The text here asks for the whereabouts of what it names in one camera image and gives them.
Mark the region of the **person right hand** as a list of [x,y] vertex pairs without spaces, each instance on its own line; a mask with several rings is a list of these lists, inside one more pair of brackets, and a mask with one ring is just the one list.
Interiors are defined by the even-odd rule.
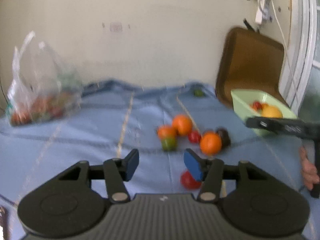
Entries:
[[308,190],[312,190],[316,184],[319,184],[317,168],[308,160],[307,151],[303,146],[299,149],[299,155],[304,185]]

